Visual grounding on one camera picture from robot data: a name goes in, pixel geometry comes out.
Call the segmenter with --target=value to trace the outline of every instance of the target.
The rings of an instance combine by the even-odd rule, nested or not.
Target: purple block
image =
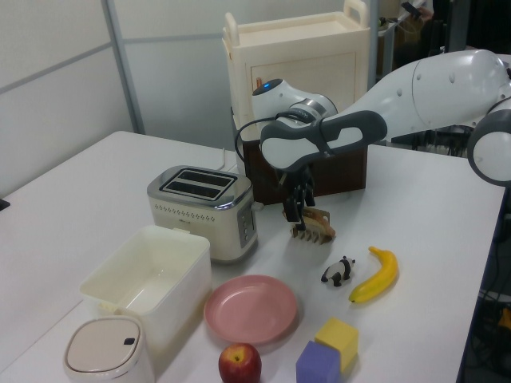
[[[339,351],[310,341],[296,362],[296,383],[339,383]]]

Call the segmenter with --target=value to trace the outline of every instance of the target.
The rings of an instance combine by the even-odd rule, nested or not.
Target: toy block
[[[296,383],[338,383],[340,360],[338,350],[309,341],[296,362]]]
[[[341,372],[344,372],[358,352],[358,330],[337,318],[328,319],[314,340],[339,351]]]

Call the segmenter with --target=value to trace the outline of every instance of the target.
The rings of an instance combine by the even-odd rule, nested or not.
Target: toaster
[[[240,259],[256,243],[252,182],[245,176],[176,166],[147,187],[154,223],[210,242],[211,259]]]

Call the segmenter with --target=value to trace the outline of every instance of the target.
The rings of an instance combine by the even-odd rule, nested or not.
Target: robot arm
[[[466,125],[474,128],[469,163],[491,184],[511,186],[511,71],[486,50],[446,53],[385,76],[352,106],[336,113],[326,97],[269,81],[252,96],[261,152],[291,175],[287,220],[304,230],[302,210],[314,205],[308,164],[396,136]]]

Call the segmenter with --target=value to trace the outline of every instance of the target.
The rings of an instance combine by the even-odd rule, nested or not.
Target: toy panda
[[[328,282],[328,279],[331,279],[334,281],[335,287],[341,286],[341,281],[347,281],[350,278],[350,272],[354,265],[354,259],[343,257],[325,270],[321,282]]]

